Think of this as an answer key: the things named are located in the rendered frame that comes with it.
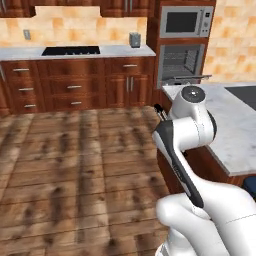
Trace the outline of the brown wooden oven housing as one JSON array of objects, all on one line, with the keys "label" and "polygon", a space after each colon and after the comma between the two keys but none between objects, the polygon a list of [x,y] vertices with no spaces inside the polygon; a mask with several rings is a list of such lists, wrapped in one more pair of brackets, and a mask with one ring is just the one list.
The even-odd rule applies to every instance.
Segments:
[{"label": "brown wooden oven housing", "polygon": [[183,45],[183,44],[204,44],[205,52],[203,56],[203,66],[205,62],[206,51],[209,42],[209,36],[207,38],[160,38],[159,29],[161,22],[161,11],[163,6],[213,6],[215,11],[216,0],[156,0],[155,1],[155,12],[154,16],[147,20],[147,37],[146,44],[156,53],[155,68],[153,76],[153,87],[149,100],[149,104],[162,103],[163,92],[162,87],[157,88],[157,76],[158,76],[158,64],[159,64],[159,53],[161,45]]}]

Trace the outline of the black island hob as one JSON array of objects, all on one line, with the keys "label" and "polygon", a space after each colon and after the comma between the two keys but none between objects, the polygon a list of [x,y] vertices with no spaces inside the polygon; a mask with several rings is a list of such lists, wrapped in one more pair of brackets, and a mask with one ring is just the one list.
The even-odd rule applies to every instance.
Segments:
[{"label": "black island hob", "polygon": [[226,87],[226,90],[256,111],[256,86]]}]

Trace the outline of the silver microwave oven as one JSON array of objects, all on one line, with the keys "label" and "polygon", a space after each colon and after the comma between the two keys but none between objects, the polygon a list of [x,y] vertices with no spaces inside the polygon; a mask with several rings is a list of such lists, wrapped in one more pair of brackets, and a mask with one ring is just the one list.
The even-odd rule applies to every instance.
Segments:
[{"label": "silver microwave oven", "polygon": [[213,6],[163,6],[160,38],[207,38]]}]

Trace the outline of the grey toaster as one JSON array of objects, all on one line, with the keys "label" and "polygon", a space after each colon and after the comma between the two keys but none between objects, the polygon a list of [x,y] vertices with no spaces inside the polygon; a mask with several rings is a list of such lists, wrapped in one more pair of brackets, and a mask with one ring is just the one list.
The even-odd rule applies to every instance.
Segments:
[{"label": "grey toaster", "polygon": [[141,35],[137,32],[129,34],[129,44],[132,48],[139,48],[141,45]]}]

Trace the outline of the brown wooden wall cupboards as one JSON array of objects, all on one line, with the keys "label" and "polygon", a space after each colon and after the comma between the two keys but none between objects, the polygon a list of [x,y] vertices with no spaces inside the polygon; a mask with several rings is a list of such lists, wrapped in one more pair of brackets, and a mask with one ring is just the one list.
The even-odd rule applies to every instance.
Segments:
[{"label": "brown wooden wall cupboards", "polygon": [[155,0],[101,0],[102,17],[152,17]]},{"label": "brown wooden wall cupboards", "polygon": [[0,18],[31,18],[35,15],[29,0],[0,0]]}]

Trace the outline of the silver oven door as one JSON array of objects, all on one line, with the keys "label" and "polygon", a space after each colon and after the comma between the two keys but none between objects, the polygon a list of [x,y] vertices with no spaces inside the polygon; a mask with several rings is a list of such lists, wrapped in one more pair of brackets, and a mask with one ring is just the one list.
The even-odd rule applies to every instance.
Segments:
[{"label": "silver oven door", "polygon": [[193,75],[193,76],[172,76],[162,81],[163,86],[198,84],[203,79],[208,80],[210,75]]}]

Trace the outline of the beige range hood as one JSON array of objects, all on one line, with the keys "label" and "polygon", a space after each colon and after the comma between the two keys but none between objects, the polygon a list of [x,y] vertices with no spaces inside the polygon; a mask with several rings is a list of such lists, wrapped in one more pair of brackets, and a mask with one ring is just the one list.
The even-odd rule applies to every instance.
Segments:
[{"label": "beige range hood", "polygon": [[92,18],[100,17],[99,6],[36,6],[39,17]]}]

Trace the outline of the brown wooden base cupboards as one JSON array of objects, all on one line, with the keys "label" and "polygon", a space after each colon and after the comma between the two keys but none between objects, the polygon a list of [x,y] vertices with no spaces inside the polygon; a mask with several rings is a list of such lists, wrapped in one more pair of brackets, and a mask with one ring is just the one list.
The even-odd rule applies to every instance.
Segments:
[{"label": "brown wooden base cupboards", "polygon": [[15,114],[145,106],[153,57],[19,60],[0,63]]}]

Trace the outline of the blue round stool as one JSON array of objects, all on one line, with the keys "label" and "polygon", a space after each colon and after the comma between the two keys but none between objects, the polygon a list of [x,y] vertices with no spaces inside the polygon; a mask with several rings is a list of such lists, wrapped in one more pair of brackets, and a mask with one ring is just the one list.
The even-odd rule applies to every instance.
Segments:
[{"label": "blue round stool", "polygon": [[256,176],[246,177],[243,181],[242,187],[253,197],[256,201]]}]

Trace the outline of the silver built-in oven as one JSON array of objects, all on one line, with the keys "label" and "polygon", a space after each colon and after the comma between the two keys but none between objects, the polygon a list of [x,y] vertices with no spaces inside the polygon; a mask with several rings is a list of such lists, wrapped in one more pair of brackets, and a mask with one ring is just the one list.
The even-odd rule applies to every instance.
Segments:
[{"label": "silver built-in oven", "polygon": [[161,45],[159,53],[157,88],[172,76],[202,75],[204,44]]}]

